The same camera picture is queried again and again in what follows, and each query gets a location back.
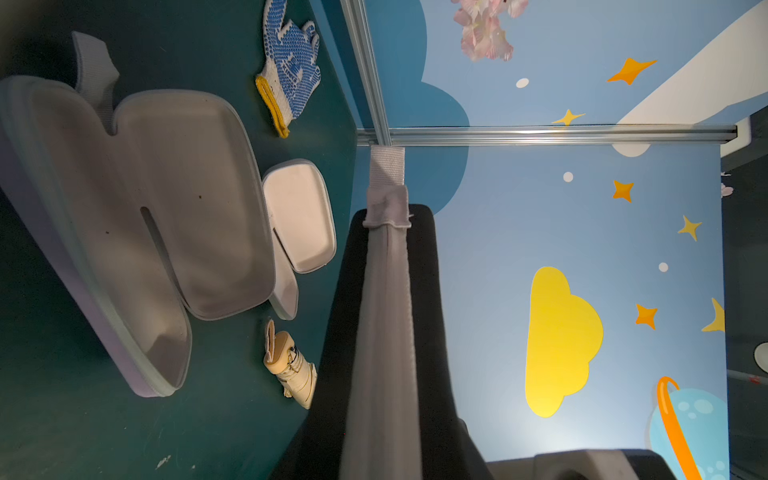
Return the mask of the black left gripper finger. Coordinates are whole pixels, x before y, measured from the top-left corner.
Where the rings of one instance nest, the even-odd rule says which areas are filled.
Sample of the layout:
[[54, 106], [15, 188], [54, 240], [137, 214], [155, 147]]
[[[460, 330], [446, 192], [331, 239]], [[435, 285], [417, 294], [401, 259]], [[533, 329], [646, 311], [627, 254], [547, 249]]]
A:
[[586, 449], [488, 462], [494, 479], [669, 479], [673, 474], [657, 453], [643, 449]]

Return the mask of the black zippered umbrella case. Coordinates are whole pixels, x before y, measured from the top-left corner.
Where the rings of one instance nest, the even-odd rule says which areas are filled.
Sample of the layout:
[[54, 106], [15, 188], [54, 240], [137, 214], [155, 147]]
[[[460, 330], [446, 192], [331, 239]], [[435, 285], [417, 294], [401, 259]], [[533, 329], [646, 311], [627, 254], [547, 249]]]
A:
[[308, 414], [275, 479], [487, 479], [451, 390], [432, 211], [405, 151], [371, 150]]

